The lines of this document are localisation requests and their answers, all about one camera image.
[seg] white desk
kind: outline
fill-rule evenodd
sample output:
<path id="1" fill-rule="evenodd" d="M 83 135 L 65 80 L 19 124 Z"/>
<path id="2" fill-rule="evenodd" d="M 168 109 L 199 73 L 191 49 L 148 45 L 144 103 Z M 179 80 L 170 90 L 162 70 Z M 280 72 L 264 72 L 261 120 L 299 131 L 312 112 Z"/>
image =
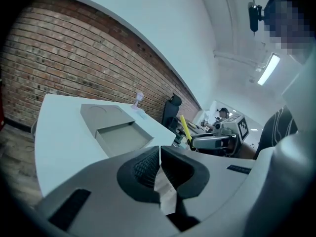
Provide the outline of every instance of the white desk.
<path id="1" fill-rule="evenodd" d="M 147 147 L 171 146 L 175 134 L 147 115 L 140 117 L 130 104 L 48 94 L 40 109 L 35 138 L 35 164 L 45 197 L 84 167 L 107 159 L 86 126 L 81 104 L 118 105 L 149 133 Z"/>

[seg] brick wall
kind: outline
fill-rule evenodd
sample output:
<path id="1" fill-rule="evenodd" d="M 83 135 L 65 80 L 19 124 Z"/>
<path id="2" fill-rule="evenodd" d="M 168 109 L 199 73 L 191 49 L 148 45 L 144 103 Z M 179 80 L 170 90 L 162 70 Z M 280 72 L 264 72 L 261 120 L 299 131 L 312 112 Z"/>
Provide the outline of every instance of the brick wall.
<path id="1" fill-rule="evenodd" d="M 161 121 L 172 93 L 181 114 L 199 107 L 175 74 L 135 34 L 74 0 L 34 0 L 17 18 L 1 54 L 4 115 L 25 125 L 38 117 L 45 94 L 134 103 Z"/>

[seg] yellow handle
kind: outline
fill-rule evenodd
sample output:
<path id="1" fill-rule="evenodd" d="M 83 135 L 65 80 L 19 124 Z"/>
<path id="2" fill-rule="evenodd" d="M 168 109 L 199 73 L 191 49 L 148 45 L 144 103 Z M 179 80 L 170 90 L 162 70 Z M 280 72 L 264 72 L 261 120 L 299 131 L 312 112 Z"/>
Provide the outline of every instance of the yellow handle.
<path id="1" fill-rule="evenodd" d="M 189 129 L 188 129 L 187 123 L 186 123 L 183 115 L 180 115 L 180 120 L 181 120 L 183 129 L 184 129 L 184 133 L 186 134 L 187 140 L 191 142 L 192 137 L 191 137 L 191 135 L 189 133 Z"/>

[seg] black chair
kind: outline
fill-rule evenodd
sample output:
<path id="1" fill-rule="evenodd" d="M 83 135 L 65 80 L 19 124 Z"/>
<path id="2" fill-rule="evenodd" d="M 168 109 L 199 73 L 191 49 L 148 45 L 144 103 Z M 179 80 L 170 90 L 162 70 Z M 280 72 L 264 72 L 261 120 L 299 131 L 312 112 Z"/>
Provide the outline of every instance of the black chair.
<path id="1" fill-rule="evenodd" d="M 166 101 L 163 109 L 163 116 L 161 124 L 168 128 L 171 132 L 176 135 L 174 142 L 177 144 L 181 143 L 183 135 L 176 132 L 178 127 L 177 114 L 179 112 L 179 106 L 182 104 L 182 100 L 179 96 L 173 94 L 170 100 Z"/>

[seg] blurred person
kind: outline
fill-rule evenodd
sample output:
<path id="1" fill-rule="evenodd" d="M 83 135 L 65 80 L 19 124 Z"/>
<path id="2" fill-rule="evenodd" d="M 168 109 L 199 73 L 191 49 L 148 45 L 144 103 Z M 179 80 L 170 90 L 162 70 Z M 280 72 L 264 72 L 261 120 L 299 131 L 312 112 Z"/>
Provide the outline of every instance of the blurred person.
<path id="1" fill-rule="evenodd" d="M 211 132 L 215 129 L 215 125 L 229 118 L 229 111 L 227 108 L 222 108 L 219 112 L 219 117 L 216 118 L 216 121 L 213 124 L 205 124 L 209 128 L 207 132 Z"/>

